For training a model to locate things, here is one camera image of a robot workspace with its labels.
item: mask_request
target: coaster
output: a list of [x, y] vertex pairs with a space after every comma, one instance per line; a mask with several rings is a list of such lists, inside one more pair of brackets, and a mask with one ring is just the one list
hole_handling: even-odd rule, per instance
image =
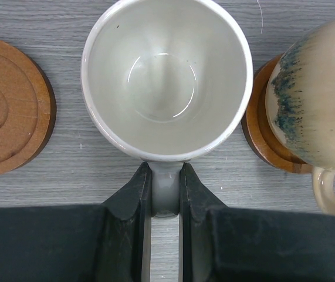
[[251, 99], [242, 119], [243, 132], [252, 150], [266, 163], [291, 173], [310, 173], [312, 166], [292, 154], [277, 140], [266, 116], [266, 87], [280, 57], [262, 66], [255, 76]]
[[36, 157], [55, 125], [52, 87], [24, 53], [0, 41], [0, 174]]

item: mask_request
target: wood grain surface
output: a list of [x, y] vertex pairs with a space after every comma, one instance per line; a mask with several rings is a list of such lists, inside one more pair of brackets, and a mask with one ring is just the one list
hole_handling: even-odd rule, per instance
[[[218, 2], [243, 29], [255, 70], [308, 30], [335, 18], [335, 0]], [[100, 203], [138, 168], [139, 160], [114, 148], [92, 124], [80, 88], [86, 36], [113, 3], [0, 0], [0, 39], [39, 64], [57, 101], [55, 129], [43, 152], [0, 175], [0, 206]], [[191, 163], [202, 182], [229, 206], [319, 212], [310, 176], [264, 163], [248, 146], [240, 125], [222, 146]], [[151, 281], [178, 281], [178, 218], [153, 220], [152, 236]]]

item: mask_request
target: table surface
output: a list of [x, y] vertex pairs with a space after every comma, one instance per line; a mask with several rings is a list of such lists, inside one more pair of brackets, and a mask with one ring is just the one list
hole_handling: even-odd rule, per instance
[[[0, 175], [0, 206], [100, 203], [140, 161], [113, 147], [87, 114], [80, 57], [91, 27], [115, 1], [0, 0], [0, 39], [45, 71], [57, 100], [56, 126], [43, 152]], [[257, 70], [310, 29], [335, 18], [335, 0], [220, 0], [240, 24]], [[310, 175], [261, 161], [240, 126], [210, 154], [193, 160], [202, 182], [232, 207], [319, 212]], [[153, 220], [151, 281], [178, 281], [178, 219]]]

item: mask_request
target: round wooden coaster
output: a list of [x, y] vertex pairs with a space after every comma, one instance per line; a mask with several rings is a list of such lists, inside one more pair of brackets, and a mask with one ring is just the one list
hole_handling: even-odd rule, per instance
[[55, 97], [47, 77], [24, 53], [0, 41], [0, 173], [40, 153], [55, 117]]
[[312, 166], [293, 155], [277, 140], [266, 116], [266, 87], [280, 57], [262, 66], [255, 76], [251, 99], [242, 119], [243, 132], [252, 150], [266, 163], [287, 172], [310, 173]]

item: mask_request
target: cup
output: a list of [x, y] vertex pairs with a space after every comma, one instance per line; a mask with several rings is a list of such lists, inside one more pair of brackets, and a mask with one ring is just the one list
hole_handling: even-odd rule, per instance
[[335, 215], [335, 21], [281, 57], [266, 90], [266, 113], [280, 143], [314, 166], [316, 201]]
[[212, 0], [121, 0], [95, 23], [82, 56], [98, 130], [152, 170], [152, 212], [179, 212], [183, 163], [236, 128], [253, 81], [251, 52]]

